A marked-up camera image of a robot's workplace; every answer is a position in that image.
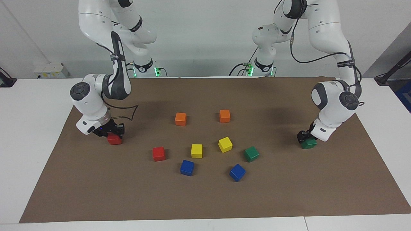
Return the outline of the red wooden block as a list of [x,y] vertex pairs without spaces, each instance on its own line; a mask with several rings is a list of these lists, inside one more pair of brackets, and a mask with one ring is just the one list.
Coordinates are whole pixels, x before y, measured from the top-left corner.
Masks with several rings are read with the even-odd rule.
[[119,145],[122,144],[122,138],[115,133],[108,133],[107,142],[109,142],[112,146]]
[[166,160],[164,147],[155,147],[152,149],[152,157],[154,161],[164,161]]

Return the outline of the brown table mat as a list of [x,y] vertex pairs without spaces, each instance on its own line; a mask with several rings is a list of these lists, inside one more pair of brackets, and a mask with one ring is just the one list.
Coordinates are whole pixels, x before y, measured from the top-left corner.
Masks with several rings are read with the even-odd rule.
[[[302,149],[296,135],[318,114],[317,78],[132,79],[112,104],[138,104],[122,144],[83,135],[73,108],[21,222],[217,219],[411,213],[411,206],[354,115],[327,142]],[[230,110],[220,123],[220,110]],[[176,126],[176,113],[186,126]],[[232,150],[218,141],[229,137]],[[203,158],[191,158],[191,145]],[[245,149],[259,157],[247,162]],[[166,160],[152,149],[164,147]],[[194,162],[192,176],[180,173]],[[247,172],[235,182],[230,170]]]

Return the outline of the blue wooden block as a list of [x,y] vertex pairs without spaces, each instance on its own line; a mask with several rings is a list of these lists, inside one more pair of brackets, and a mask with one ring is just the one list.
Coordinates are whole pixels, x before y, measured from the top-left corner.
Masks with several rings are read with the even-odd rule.
[[229,175],[235,182],[239,182],[244,177],[246,172],[247,171],[240,164],[236,164],[230,170]]
[[194,172],[194,162],[183,160],[179,169],[180,173],[186,176],[192,176]]

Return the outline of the white power strip box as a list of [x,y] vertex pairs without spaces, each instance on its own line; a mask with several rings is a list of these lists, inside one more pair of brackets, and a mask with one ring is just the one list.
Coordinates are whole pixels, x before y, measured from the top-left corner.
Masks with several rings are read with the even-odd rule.
[[50,79],[65,79],[72,77],[63,63],[49,63],[36,66],[34,69],[34,76],[36,78]]

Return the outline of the black stand pole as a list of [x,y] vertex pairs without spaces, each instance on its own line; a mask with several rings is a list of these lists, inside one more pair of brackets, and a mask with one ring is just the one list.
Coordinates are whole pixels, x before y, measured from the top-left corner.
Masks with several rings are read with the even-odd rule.
[[388,72],[384,74],[377,75],[374,77],[374,80],[378,85],[389,85],[388,79],[398,70],[405,67],[408,63],[411,62],[411,50],[398,62],[396,63]]

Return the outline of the blue box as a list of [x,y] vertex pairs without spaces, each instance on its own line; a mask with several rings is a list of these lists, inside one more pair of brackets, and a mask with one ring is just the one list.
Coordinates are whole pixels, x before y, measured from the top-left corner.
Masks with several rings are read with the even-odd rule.
[[411,80],[409,80],[404,86],[395,91],[395,95],[401,101],[403,106],[411,114]]

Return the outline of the black clamp mount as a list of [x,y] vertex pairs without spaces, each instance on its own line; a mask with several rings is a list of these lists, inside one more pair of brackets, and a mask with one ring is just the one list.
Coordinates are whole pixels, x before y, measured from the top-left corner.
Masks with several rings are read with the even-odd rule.
[[0,67],[0,81],[2,82],[0,88],[10,88],[16,83],[17,78],[12,78],[7,71]]

